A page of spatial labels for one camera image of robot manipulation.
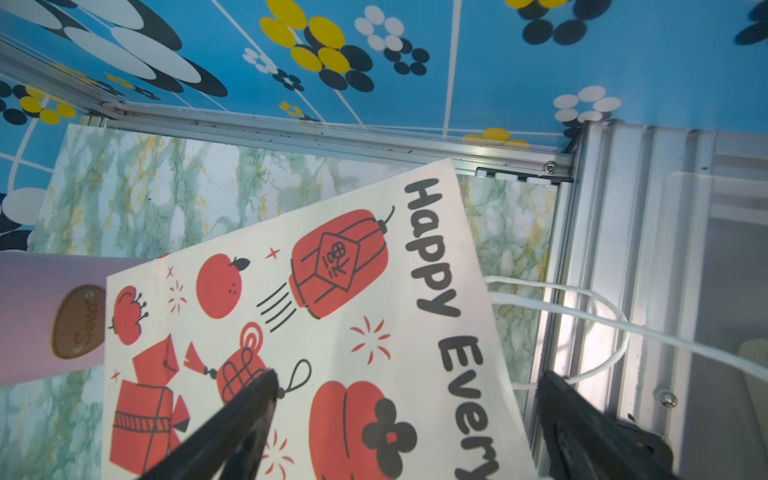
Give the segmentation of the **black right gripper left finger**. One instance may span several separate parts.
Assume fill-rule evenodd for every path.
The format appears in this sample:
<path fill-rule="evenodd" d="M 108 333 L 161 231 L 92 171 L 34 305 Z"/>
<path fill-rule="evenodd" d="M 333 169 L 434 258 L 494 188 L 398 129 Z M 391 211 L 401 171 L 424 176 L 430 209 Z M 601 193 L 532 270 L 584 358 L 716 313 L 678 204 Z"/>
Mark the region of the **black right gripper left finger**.
<path fill-rule="evenodd" d="M 254 479 L 278 401 L 279 380 L 269 370 L 226 405 L 144 479 Z"/>

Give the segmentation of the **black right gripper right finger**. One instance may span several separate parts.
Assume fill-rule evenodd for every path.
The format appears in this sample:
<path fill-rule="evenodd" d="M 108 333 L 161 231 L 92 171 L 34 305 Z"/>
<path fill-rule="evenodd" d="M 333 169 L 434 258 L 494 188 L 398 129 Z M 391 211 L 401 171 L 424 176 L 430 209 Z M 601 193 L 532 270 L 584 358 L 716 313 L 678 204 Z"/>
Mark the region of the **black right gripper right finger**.
<path fill-rule="evenodd" d="M 545 372 L 536 389 L 554 479 L 676 479 L 673 453 L 658 435 L 611 419 L 565 379 Z"/>

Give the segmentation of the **white red paper gift bag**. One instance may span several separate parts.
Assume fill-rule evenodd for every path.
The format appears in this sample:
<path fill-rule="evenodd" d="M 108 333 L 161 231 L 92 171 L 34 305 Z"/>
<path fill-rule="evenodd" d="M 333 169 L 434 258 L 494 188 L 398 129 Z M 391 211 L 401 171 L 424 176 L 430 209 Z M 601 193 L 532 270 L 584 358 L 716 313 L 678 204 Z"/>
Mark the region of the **white red paper gift bag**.
<path fill-rule="evenodd" d="M 256 479 L 535 479 L 488 286 L 447 159 L 113 274 L 101 475 L 273 370 Z"/>

